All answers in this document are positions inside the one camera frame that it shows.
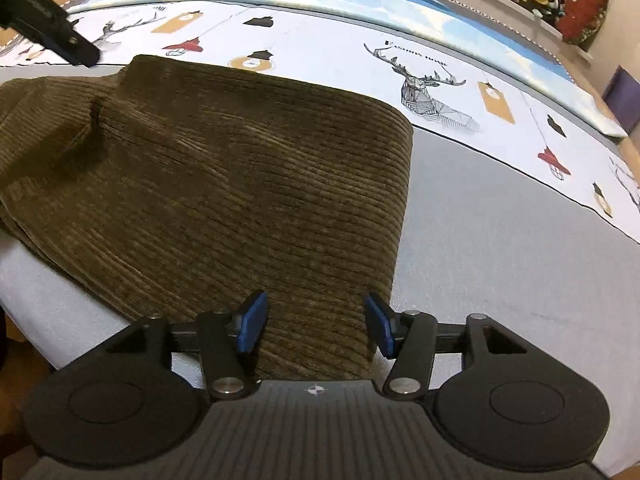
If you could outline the brown corduroy pants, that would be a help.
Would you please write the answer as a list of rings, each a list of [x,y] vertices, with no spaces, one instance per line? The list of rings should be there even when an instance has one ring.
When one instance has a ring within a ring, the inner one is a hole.
[[[360,379],[361,305],[390,296],[413,128],[320,84],[139,55],[1,87],[1,220],[135,320],[269,298],[258,370]]]

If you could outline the white deer print sheet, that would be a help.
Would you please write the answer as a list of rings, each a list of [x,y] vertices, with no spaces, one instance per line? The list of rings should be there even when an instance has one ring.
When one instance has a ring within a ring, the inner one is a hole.
[[[152,54],[370,96],[639,234],[638,185],[591,127],[594,108],[576,107],[580,90],[563,74],[503,44],[480,63],[369,26],[211,1],[89,9],[70,21],[105,65]]]

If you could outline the light blue patterned sheet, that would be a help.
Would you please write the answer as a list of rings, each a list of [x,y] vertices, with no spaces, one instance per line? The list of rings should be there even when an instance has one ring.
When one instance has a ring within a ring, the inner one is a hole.
[[[70,0],[70,13],[133,6],[142,3],[211,1],[271,6],[344,18],[360,25],[383,27],[421,38],[483,63],[524,84],[580,118],[605,136],[624,138],[627,133],[602,113],[594,97],[582,90],[564,68],[553,68],[542,58],[542,47],[510,27],[473,10],[458,13],[451,4],[425,0]]]

